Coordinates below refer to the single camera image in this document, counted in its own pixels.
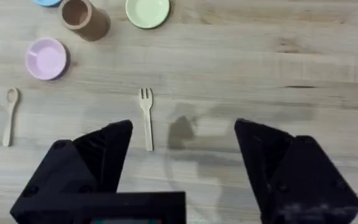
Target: plate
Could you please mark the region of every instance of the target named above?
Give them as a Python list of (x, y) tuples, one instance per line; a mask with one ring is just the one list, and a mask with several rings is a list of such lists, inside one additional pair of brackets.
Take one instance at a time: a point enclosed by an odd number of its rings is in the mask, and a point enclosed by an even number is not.
[(33, 1), (40, 6), (50, 7), (50, 6), (57, 5), (62, 0), (33, 0)]
[(59, 41), (51, 38), (35, 41), (25, 55), (25, 65), (28, 71), (41, 80), (58, 77), (64, 71), (66, 63), (66, 49)]
[(168, 17), (169, 0), (127, 0), (125, 9), (128, 19), (137, 27), (151, 29)]

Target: fork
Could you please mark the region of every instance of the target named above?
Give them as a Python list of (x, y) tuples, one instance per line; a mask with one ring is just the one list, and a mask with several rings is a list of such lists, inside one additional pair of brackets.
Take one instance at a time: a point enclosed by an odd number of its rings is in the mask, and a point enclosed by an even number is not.
[(146, 150), (153, 151), (153, 132), (150, 109), (153, 106), (153, 93), (150, 88), (141, 88), (139, 90), (139, 104), (143, 109), (144, 131), (146, 139)]

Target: blue bowl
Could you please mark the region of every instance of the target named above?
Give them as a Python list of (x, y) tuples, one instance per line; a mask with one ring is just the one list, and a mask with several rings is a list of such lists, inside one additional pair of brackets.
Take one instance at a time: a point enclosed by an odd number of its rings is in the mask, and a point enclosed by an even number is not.
[(62, 0), (33, 0), (33, 1), (40, 6), (50, 7), (50, 6), (56, 6)]

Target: black plastic part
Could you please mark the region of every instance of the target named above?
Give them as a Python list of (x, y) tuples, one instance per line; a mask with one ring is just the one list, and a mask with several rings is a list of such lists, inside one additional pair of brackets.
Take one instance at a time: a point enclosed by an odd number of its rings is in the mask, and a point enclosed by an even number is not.
[(237, 138), (263, 224), (347, 224), (358, 198), (320, 145), (238, 119)]
[(19, 224), (89, 224), (104, 219), (186, 223), (184, 192), (116, 193), (132, 135), (121, 121), (49, 149), (11, 209)]

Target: cup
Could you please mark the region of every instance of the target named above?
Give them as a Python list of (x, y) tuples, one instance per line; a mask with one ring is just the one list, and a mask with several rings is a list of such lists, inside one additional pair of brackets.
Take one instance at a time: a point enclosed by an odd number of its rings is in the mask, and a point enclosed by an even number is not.
[(87, 41), (99, 40), (109, 31), (107, 15), (88, 0), (63, 0), (59, 13), (63, 25)]

